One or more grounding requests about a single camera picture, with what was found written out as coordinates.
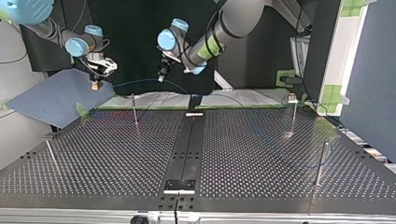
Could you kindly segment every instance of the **metal post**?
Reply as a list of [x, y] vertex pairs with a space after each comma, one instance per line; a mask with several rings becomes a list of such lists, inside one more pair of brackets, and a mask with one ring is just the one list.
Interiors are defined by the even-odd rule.
[[56, 161], [55, 155], [54, 155], [53, 152], [52, 152], [52, 147], [50, 146], [50, 141], [49, 141], [49, 140], [46, 140], [46, 143], [47, 143], [47, 147], [49, 148], [50, 156], [52, 157], [52, 159], [53, 159], [54, 161]]
[[322, 151], [320, 153], [320, 160], [319, 160], [319, 163], [318, 163], [318, 172], [317, 172], [317, 177], [315, 178], [315, 186], [316, 187], [320, 186], [320, 179], [321, 179], [321, 175], [322, 175], [322, 172], [323, 172], [323, 165], [324, 165], [323, 163], [325, 161], [324, 152], [327, 151], [328, 148], [329, 148], [329, 143], [325, 142], [323, 144], [323, 148], [322, 148]]
[[297, 103], [294, 104], [293, 125], [294, 125], [294, 121], [296, 120], [297, 104], [298, 104], [298, 101], [297, 101]]

